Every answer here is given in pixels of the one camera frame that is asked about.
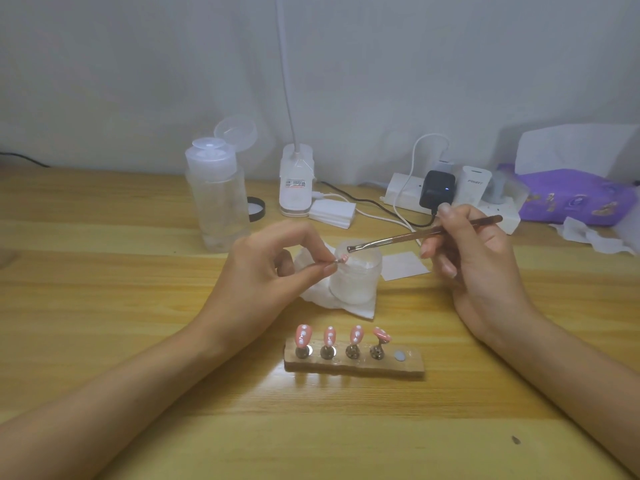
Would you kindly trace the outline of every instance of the black charger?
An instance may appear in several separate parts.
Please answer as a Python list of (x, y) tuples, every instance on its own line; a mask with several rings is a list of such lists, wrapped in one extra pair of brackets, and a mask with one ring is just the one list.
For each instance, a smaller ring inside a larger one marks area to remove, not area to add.
[(424, 177), (420, 207), (429, 209), (431, 215), (436, 215), (441, 203), (452, 203), (456, 194), (456, 177), (445, 171), (431, 170)]

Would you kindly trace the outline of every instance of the printed label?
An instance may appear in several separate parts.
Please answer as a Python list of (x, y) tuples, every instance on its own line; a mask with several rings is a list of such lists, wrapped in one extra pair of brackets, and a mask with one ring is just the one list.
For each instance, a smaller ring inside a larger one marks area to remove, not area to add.
[(292, 180), (292, 179), (287, 179), (287, 181), (284, 183), (285, 187), (295, 187), (295, 188), (299, 188), (299, 189), (303, 189), (307, 186), (306, 181), (304, 180)]

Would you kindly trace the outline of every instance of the purple package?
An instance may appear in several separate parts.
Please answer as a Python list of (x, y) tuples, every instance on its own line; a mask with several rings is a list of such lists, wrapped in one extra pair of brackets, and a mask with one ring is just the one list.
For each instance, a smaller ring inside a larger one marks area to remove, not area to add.
[[(513, 165), (500, 169), (513, 173)], [(635, 189), (580, 170), (517, 175), (531, 190), (520, 209), (524, 221), (562, 223), (573, 217), (587, 225), (612, 226), (636, 204)]]

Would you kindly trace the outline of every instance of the wooden desk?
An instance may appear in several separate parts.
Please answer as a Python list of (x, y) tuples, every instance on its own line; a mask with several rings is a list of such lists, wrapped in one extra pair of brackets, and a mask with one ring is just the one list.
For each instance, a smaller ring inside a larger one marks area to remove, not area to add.
[[(248, 190), (268, 206), (254, 228), (284, 218), (274, 183), (248, 183)], [(401, 231), (363, 216), (349, 230), (315, 224), (332, 245), (347, 236)], [(526, 286), (544, 313), (640, 368), (640, 259), (597, 254), (562, 241), (545, 225), (523, 224), (513, 242)], [(417, 249), (405, 244), (383, 250)], [(172, 176), (2, 168), (0, 248), (16, 250), (0, 269), (0, 419), (180, 329), (223, 263), (223, 256), (205, 253), (187, 184)], [(469, 335), (432, 274), (381, 281), (374, 321), (396, 342), (421, 349), (424, 381), (287, 373), (282, 345), (300, 322), (319, 330), (332, 324), (339, 336), (356, 323), (368, 333), (373, 327), (297, 300), (101, 477), (628, 476)]]

